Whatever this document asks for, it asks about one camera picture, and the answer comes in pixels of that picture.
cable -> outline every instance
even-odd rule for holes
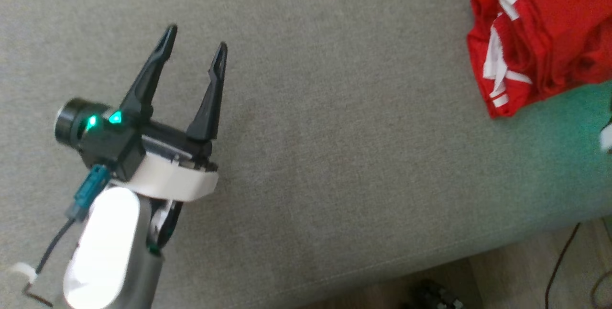
[[[23,287],[22,294],[26,296],[27,298],[32,298],[33,300],[37,300],[39,303],[46,305],[50,308],[53,307],[53,304],[51,302],[42,298],[41,296],[38,296],[37,294],[33,294],[32,292],[30,292],[30,289],[32,288],[32,283],[35,280],[35,278],[40,274],[40,272],[42,272],[42,268],[44,267],[44,264],[46,264],[46,261],[51,256],[51,252],[53,252],[53,249],[57,245],[57,242],[59,242],[59,240],[62,239],[62,237],[66,234],[66,232],[68,231],[68,229],[70,229],[70,227],[72,226],[72,224],[74,224],[74,222],[75,222],[75,218],[68,219],[66,224],[64,224],[64,226],[61,229],[59,229],[59,232],[57,233],[57,235],[53,237],[51,243],[49,243],[49,246],[46,248],[46,251],[44,252],[42,258],[40,259],[39,265],[35,270],[36,272],[35,276],[31,277],[30,281]]]
[[[52,302],[49,302],[48,300],[42,298],[41,296],[38,296],[37,294],[33,294],[32,292],[30,292],[31,287],[32,287],[31,283],[26,284],[23,287],[22,294],[26,296],[27,298],[32,298],[33,300],[37,300],[39,303],[44,304],[48,306],[49,308],[53,307]]]
[[[601,275],[599,279],[595,281],[595,285],[593,285],[593,288],[590,290],[590,304],[595,309],[612,309],[612,303],[608,303],[606,305],[599,305],[597,303],[597,299],[595,298],[595,294],[597,294],[599,285],[601,285],[601,283],[603,283],[603,281],[606,280],[607,278],[610,278],[610,276],[612,276],[612,271],[608,271],[604,273],[603,275]]]
[[[566,245],[563,247],[563,250],[561,250],[561,255],[559,255],[559,259],[557,260],[557,264],[555,265],[553,274],[550,276],[550,280],[548,281],[548,286],[546,287],[546,293],[544,295],[544,305],[546,309],[548,309],[548,296],[550,294],[550,288],[553,286],[553,281],[555,281],[555,277],[557,276],[557,271],[559,270],[559,266],[561,266],[563,257],[566,256],[566,252],[568,251],[570,244],[572,243],[574,237],[576,237],[576,233],[578,232],[578,228],[580,228],[580,224],[581,223],[576,224],[575,228],[573,229],[572,235],[566,242]]]
[[[44,252],[42,256],[42,259],[40,259],[40,263],[38,267],[36,268],[36,274],[40,274],[40,272],[42,272],[42,268],[44,267],[44,264],[46,264],[46,261],[51,256],[51,252],[53,252],[53,248],[55,248],[55,245],[57,244],[57,242],[59,242],[59,240],[64,236],[64,234],[68,231],[68,229],[70,229],[70,227],[72,226],[72,224],[74,224],[74,222],[75,222],[75,218],[70,218],[66,222],[66,224],[64,224],[64,226],[59,230],[57,235],[53,237],[51,243],[46,248],[46,251]]]

white plastic housing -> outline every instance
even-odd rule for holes
[[[83,235],[64,274],[64,298],[74,308],[101,309],[124,285],[139,222],[146,227],[150,210],[129,189],[100,193],[90,209]]]
[[[111,183],[149,198],[190,202],[212,193],[218,179],[217,172],[181,167],[147,152],[129,182],[113,179]]]

black cable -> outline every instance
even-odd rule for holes
[[[555,265],[555,269],[553,270],[552,276],[550,276],[550,280],[548,281],[548,286],[546,287],[546,293],[544,295],[544,305],[545,308],[548,309],[548,296],[550,294],[550,288],[553,286],[553,281],[555,281],[555,276],[557,276],[557,271],[559,270],[559,266],[561,266],[561,262],[563,261],[563,257],[566,256],[566,252],[570,244],[572,243],[574,237],[576,237],[576,233],[578,232],[578,228],[580,228],[580,223],[576,224],[575,228],[572,231],[572,235],[566,242],[566,245],[561,250],[561,255],[559,255],[559,259],[557,260],[557,264]]]
[[[66,232],[68,231],[68,229],[70,229],[70,227],[72,226],[72,224],[74,224],[74,222],[75,222],[75,219],[70,218],[66,222],[66,224],[64,224],[64,226],[61,229],[59,229],[59,232],[57,232],[57,235],[53,237],[53,239],[51,240],[51,243],[49,243],[49,246],[46,248],[46,251],[44,252],[42,256],[42,259],[40,259],[38,267],[36,268],[37,275],[39,275],[40,272],[42,272],[42,268],[44,267],[44,264],[46,264],[46,261],[51,256],[51,252],[53,252],[53,249],[57,245],[57,242],[59,242],[59,240],[62,239],[62,237],[66,234]],[[24,296],[27,296],[28,298],[32,298],[33,300],[37,300],[39,303],[44,304],[50,308],[53,307],[53,304],[49,302],[48,300],[42,298],[41,296],[38,296],[37,294],[33,294],[32,292],[30,292],[31,287],[32,287],[31,283],[28,283],[27,285],[23,287],[22,293]]]
[[[74,222],[75,222],[75,219],[74,218],[70,218],[66,222],[66,224],[64,224],[64,226],[59,230],[57,235],[55,235],[55,237],[53,237],[51,243],[46,248],[46,252],[44,252],[44,254],[42,256],[42,259],[40,259],[40,263],[39,263],[38,267],[36,268],[36,274],[40,274],[40,272],[42,271],[42,268],[44,267],[44,264],[46,264],[46,261],[51,256],[51,252],[53,252],[53,248],[55,248],[55,245],[57,244],[57,242],[59,242],[59,240],[64,236],[64,234],[68,231],[68,229],[70,229],[70,227],[72,226],[72,224],[74,224]]]

couch cushion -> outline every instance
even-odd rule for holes
[[[597,145],[610,85],[490,120],[465,45],[469,0],[0,0],[0,11],[2,267],[38,261],[86,174],[53,139],[57,109],[73,96],[118,104],[172,22],[155,119],[186,127],[220,41],[229,59],[220,183],[186,205],[155,308],[287,308],[612,211]],[[77,237],[40,292],[59,290]],[[33,307],[20,280],[2,276],[7,307]]]

folded red fabric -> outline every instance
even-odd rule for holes
[[[612,77],[612,0],[471,0],[472,68],[492,118]]]

